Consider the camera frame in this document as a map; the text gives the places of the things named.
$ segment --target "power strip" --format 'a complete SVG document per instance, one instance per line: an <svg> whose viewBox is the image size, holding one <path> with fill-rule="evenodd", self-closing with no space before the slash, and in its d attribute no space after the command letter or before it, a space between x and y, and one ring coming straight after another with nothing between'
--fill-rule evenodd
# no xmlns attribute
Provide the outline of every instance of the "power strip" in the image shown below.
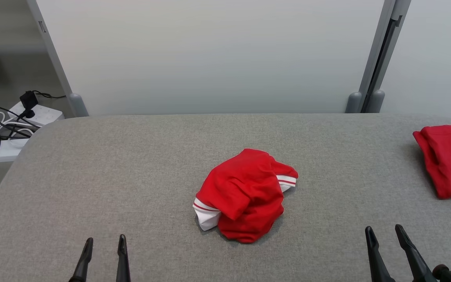
<svg viewBox="0 0 451 282"><path fill-rule="evenodd" d="M10 111L14 112L15 114L22 114L23 111L25 110L25 108L22 105L22 102L18 102L15 106L13 106ZM31 117L31 118L25 118L26 120L30 121L31 123L34 123L35 125L47 125L48 123L52 123L56 120L61 120L64 119L64 113L59 111L59 110L55 110L49 107L45 107L45 106L41 106L41 105L36 105L32 108L32 110L34 111L34 113L36 114L35 116ZM11 118L17 118L14 114L12 113L8 113L9 117Z"/></svg>
<svg viewBox="0 0 451 282"><path fill-rule="evenodd" d="M15 139L12 140L13 144L18 145L20 148L14 146L9 140L1 141L0 147L0 163L13 162L22 150L22 147L27 143L29 139Z"/></svg>

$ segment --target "black plug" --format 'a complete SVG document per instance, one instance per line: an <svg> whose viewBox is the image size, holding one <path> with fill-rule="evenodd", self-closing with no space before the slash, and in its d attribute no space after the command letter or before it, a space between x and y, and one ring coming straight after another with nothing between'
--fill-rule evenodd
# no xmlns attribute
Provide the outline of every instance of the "black plug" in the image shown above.
<svg viewBox="0 0 451 282"><path fill-rule="evenodd" d="M22 102L25 110L18 117L32 118L36 115L32 108L38 104L38 99L33 91L26 91L24 95L20 96L20 102Z"/></svg>

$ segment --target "red fabric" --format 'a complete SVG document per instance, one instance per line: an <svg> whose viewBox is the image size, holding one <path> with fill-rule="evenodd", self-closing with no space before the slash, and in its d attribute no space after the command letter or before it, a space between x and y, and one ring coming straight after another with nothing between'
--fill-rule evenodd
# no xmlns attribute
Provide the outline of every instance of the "red fabric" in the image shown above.
<svg viewBox="0 0 451 282"><path fill-rule="evenodd" d="M424 152L426 169L440 199L451 198L451 125L424 127L413 137Z"/></svg>
<svg viewBox="0 0 451 282"><path fill-rule="evenodd" d="M196 197L222 212L218 228L224 236L253 243L283 213L276 175L299 177L291 166L276 162L268 153L244 149L214 168Z"/></svg>

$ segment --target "white partition panel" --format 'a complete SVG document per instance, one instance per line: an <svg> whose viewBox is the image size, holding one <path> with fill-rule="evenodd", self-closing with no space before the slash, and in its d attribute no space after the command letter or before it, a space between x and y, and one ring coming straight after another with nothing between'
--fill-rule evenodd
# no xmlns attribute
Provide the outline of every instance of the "white partition panel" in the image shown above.
<svg viewBox="0 0 451 282"><path fill-rule="evenodd" d="M90 115L343 112L383 0L37 0Z"/></svg>
<svg viewBox="0 0 451 282"><path fill-rule="evenodd" d="M381 112L451 118L451 1L412 0L381 89Z"/></svg>

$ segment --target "white sleeve cuff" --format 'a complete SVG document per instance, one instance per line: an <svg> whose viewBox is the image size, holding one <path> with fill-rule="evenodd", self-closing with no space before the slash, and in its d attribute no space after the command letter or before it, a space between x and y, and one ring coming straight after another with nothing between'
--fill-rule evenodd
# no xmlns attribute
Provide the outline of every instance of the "white sleeve cuff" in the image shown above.
<svg viewBox="0 0 451 282"><path fill-rule="evenodd" d="M218 209L207 206L202 201L195 199L193 203L193 208L197 214L197 219L199 222L199 227L206 231L217 226L218 219L220 218L221 212Z"/></svg>
<svg viewBox="0 0 451 282"><path fill-rule="evenodd" d="M295 187L297 184L297 178L295 177L287 175L276 175L276 177L278 178L282 192L287 191L291 187Z"/></svg>

